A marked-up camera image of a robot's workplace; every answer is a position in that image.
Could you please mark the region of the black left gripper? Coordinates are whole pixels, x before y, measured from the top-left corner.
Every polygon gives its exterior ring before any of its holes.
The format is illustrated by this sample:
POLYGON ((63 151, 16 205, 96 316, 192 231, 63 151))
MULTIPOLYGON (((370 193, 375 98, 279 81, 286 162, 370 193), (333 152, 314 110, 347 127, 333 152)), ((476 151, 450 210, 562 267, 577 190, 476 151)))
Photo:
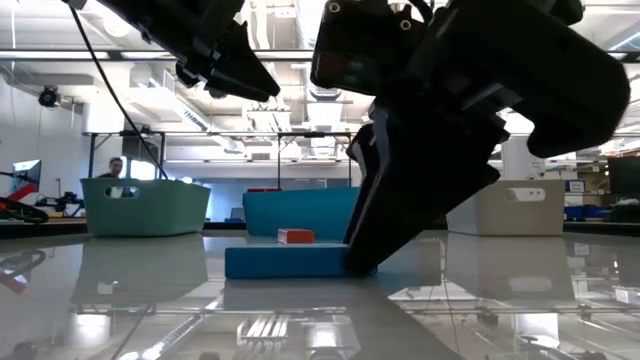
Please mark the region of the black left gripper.
POLYGON ((97 0, 171 55, 191 78, 209 79, 213 99, 268 100, 280 86, 253 52, 247 23, 235 22, 245 0, 97 0))

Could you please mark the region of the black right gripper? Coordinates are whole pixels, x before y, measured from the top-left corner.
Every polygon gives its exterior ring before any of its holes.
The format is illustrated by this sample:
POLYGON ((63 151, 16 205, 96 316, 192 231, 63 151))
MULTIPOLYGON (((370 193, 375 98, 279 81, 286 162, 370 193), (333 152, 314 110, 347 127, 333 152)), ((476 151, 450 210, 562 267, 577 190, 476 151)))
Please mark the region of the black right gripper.
POLYGON ((374 101, 396 136, 478 131, 497 139, 498 112, 534 125, 541 158, 607 142, 630 98, 624 66, 573 30, 581 0, 449 0, 374 101))

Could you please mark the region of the long blue foam block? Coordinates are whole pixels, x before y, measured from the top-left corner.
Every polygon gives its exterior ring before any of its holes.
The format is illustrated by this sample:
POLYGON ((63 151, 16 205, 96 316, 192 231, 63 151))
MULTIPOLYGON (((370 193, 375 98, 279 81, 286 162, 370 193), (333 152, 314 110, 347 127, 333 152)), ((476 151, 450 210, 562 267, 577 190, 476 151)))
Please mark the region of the long blue foam block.
POLYGON ((227 279, 259 280, 375 275, 384 258, 344 244, 275 244, 229 247, 224 261, 227 279))

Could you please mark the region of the blue plastic bin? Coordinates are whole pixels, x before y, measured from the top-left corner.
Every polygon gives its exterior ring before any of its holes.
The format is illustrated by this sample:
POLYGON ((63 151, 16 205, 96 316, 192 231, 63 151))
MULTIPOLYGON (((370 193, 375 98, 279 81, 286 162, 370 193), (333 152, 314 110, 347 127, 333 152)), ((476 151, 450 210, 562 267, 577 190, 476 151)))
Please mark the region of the blue plastic bin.
POLYGON ((359 189, 357 187, 247 192, 242 204, 252 236, 276 236, 280 229, 307 229, 322 240, 342 240, 359 189))

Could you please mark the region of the white pillar with signs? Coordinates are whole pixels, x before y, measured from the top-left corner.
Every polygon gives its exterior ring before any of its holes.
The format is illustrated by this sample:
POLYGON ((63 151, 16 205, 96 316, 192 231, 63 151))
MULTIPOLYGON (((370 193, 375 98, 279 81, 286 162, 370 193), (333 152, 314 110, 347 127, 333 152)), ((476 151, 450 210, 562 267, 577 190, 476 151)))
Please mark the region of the white pillar with signs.
POLYGON ((541 180, 545 174, 545 160, 534 156, 524 136, 510 137, 501 144, 501 159, 506 180, 541 180))

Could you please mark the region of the white plastic bin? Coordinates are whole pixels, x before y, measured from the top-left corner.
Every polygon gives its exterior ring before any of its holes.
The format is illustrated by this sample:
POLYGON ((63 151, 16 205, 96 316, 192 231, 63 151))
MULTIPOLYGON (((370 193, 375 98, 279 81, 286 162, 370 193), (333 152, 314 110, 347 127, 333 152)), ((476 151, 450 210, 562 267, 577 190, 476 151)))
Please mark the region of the white plastic bin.
POLYGON ((500 180, 450 211, 447 226, 475 236, 560 236, 564 202, 562 180, 500 180))

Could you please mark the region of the small orange foam block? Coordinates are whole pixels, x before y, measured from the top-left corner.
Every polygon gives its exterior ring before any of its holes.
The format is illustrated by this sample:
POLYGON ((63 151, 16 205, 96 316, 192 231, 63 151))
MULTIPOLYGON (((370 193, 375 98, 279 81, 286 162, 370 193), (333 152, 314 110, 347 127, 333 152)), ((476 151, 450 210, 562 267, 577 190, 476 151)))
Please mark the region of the small orange foam block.
POLYGON ((315 242, 315 233, 308 229, 279 229, 277 239, 286 245, 305 245, 315 242))

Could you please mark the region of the black monitor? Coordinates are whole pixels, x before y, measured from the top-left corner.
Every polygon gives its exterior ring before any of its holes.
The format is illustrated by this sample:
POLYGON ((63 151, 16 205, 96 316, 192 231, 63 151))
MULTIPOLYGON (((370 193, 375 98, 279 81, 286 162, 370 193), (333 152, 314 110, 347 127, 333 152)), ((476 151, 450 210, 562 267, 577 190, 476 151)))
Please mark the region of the black monitor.
POLYGON ((608 159, 610 191, 623 197, 640 197, 640 157, 608 159))

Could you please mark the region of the person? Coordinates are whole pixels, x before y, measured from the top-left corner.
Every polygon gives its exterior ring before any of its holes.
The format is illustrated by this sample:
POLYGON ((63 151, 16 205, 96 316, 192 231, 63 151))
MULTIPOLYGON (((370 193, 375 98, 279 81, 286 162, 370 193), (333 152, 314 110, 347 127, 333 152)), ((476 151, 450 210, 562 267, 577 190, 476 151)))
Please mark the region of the person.
POLYGON ((99 178, 119 178, 123 170, 123 160, 120 157, 113 157, 109 161, 108 171, 99 175, 99 178))

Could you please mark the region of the teal plastic bin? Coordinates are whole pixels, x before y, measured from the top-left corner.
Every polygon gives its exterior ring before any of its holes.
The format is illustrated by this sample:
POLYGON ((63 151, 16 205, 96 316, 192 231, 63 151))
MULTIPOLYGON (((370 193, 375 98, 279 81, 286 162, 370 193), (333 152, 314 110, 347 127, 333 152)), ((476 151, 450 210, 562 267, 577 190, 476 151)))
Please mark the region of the teal plastic bin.
POLYGON ((88 231, 97 237, 164 237, 204 227, 210 190, 166 179, 85 178, 88 231))

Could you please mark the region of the blue storage bins shelf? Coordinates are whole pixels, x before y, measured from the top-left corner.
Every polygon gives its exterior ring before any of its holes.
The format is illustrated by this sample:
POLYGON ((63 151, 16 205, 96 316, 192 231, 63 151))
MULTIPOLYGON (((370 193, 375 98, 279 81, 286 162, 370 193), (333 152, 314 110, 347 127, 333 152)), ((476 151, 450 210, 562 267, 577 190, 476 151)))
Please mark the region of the blue storage bins shelf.
POLYGON ((606 218, 613 210, 612 206, 579 205, 566 206, 564 214, 567 219, 571 218, 606 218))

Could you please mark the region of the small tilted monitor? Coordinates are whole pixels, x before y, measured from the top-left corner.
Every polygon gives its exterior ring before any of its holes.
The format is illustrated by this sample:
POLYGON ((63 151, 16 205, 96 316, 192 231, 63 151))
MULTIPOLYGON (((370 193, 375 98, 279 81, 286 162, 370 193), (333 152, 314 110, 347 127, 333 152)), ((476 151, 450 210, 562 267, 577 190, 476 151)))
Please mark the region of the small tilted monitor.
POLYGON ((41 160, 29 160, 14 163, 10 191, 16 192, 27 185, 32 185, 35 191, 39 190, 41 179, 41 160))

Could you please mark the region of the black and red equipment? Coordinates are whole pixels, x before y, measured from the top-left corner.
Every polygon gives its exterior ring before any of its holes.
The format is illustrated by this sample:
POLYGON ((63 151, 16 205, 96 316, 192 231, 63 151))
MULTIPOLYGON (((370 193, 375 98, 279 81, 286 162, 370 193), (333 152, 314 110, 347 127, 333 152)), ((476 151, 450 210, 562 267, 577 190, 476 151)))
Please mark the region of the black and red equipment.
POLYGON ((30 224, 43 224, 49 221, 49 215, 22 202, 27 195, 36 192, 36 186, 28 184, 11 193, 7 197, 0 197, 0 220, 12 219, 30 224))

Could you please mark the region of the black metal frame rack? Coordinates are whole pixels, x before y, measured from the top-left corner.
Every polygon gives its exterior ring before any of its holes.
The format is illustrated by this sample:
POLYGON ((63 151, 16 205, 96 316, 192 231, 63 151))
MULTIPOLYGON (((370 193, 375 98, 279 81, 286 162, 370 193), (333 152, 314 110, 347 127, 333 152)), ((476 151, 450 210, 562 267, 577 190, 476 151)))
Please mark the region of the black metal frame rack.
POLYGON ((165 163, 167 135, 148 128, 121 130, 117 132, 87 132, 89 138, 89 160, 87 176, 99 178, 108 171, 113 157, 123 160, 119 178, 162 179, 168 178, 165 163))
MULTIPOLYGON (((292 141, 298 137, 306 138, 306 139, 320 139, 320 138, 333 138, 336 141, 336 147, 339 145, 337 139, 339 137, 344 137, 348 140, 350 144, 353 138, 351 132, 323 132, 323 131, 294 131, 294 132, 277 132, 277 188, 282 191, 282 151, 288 146, 289 143, 282 145, 282 139, 285 137, 289 137, 292 141)), ((348 180, 349 187, 352 185, 352 159, 348 160, 348 180)))

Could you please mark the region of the round silver ceiling duct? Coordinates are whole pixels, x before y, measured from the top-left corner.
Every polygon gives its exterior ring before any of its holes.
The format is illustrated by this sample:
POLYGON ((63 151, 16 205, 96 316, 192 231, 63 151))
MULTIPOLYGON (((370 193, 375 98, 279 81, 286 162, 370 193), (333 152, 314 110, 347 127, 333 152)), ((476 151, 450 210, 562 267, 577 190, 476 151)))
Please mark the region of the round silver ceiling duct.
MULTIPOLYGON (((326 0, 295 0, 296 27, 299 47, 315 48, 326 0)), ((311 65, 304 67, 305 114, 313 131, 338 132, 344 104, 343 92, 336 88, 322 88, 311 81, 311 65)))

